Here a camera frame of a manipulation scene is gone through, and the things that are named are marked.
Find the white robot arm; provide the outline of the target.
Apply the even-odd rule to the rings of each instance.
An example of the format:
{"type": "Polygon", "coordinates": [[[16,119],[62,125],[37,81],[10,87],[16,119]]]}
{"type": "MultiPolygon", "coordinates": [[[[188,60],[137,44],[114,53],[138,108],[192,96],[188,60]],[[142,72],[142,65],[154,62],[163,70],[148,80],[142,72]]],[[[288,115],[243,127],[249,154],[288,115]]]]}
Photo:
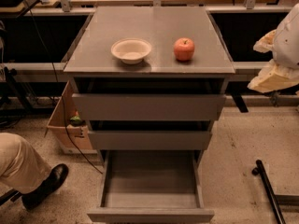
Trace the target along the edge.
{"type": "Polygon", "coordinates": [[[275,30],[253,46],[255,51],[271,51],[273,58],[249,83],[253,91],[266,93],[299,84],[299,4],[296,4],[275,30]]]}

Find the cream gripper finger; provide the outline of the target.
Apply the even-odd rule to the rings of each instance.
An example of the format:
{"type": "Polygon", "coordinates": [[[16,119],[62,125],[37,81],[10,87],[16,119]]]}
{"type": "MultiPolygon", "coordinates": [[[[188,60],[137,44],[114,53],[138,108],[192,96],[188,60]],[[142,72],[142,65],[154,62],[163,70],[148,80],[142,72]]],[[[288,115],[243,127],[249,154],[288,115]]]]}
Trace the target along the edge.
{"type": "Polygon", "coordinates": [[[254,44],[253,49],[261,53],[273,51],[275,34],[276,34],[276,30],[272,30],[267,34],[265,34],[254,44]]]}
{"type": "Polygon", "coordinates": [[[253,91],[267,93],[287,89],[299,84],[299,70],[285,67],[270,60],[249,83],[253,91]]]}

